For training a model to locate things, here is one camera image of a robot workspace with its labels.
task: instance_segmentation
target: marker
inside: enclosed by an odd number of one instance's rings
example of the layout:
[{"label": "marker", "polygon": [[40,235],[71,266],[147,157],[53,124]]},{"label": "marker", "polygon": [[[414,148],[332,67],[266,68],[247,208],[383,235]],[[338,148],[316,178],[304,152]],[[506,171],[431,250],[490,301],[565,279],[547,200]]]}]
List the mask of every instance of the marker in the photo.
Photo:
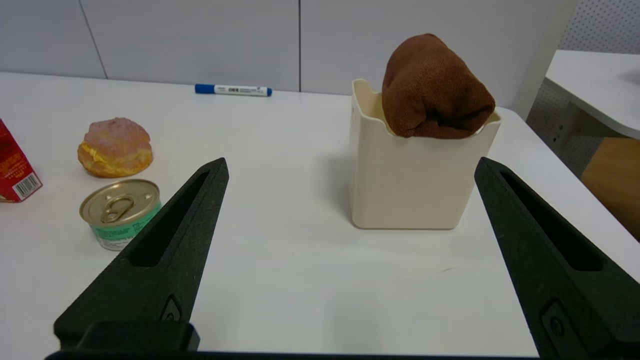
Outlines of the marker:
[{"label": "marker", "polygon": [[196,94],[271,96],[271,93],[273,92],[271,88],[266,86],[196,84],[195,88]]}]

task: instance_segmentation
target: table surface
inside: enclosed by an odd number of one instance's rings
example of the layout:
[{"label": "table surface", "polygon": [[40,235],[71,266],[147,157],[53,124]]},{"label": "table surface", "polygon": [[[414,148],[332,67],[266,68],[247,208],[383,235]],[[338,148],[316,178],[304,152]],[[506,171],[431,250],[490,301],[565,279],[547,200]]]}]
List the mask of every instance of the table surface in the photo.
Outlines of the table surface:
[{"label": "table surface", "polygon": [[609,128],[640,139],[640,55],[558,50],[546,83]]},{"label": "table surface", "polygon": [[[78,207],[111,182],[76,159],[89,123],[129,117],[167,201],[202,164],[230,181],[191,322],[201,350],[535,356],[481,198],[451,231],[360,230],[347,200],[350,97],[196,95],[187,85],[0,73],[0,117],[44,187],[0,204],[0,348],[38,359],[116,256]],[[512,111],[489,157],[640,279],[640,245]]]}]

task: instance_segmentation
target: pull tab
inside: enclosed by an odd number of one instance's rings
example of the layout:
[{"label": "pull tab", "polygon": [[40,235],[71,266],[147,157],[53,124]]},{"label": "pull tab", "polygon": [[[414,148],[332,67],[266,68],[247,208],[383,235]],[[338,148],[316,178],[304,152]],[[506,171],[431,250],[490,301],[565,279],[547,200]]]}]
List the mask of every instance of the pull tab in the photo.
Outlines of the pull tab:
[{"label": "pull tab", "polygon": [[[122,209],[114,209],[113,204],[121,200],[126,200],[128,204]],[[109,201],[107,201],[107,203],[104,205],[104,211],[100,216],[100,221],[107,224],[110,222],[116,222],[118,221],[119,218],[122,217],[122,215],[124,215],[124,213],[129,211],[129,209],[133,208],[133,205],[134,205],[134,201],[131,196],[129,195],[116,196],[110,199]]]}]

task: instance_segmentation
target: brown towel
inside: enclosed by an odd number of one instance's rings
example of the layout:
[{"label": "brown towel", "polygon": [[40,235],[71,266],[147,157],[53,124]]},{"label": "brown towel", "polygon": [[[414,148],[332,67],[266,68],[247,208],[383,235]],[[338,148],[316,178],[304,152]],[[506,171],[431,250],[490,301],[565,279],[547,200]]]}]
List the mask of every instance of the brown towel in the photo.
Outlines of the brown towel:
[{"label": "brown towel", "polygon": [[458,55],[434,34],[424,34],[391,55],[382,107],[396,135],[460,139],[486,122],[495,101]]}]

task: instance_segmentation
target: red box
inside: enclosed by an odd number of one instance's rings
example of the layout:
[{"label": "red box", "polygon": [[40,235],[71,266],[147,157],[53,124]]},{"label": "red box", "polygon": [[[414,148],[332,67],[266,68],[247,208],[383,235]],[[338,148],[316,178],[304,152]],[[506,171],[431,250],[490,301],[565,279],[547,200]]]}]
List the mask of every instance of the red box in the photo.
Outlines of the red box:
[{"label": "red box", "polygon": [[42,187],[18,143],[0,119],[0,202],[20,202]]}]

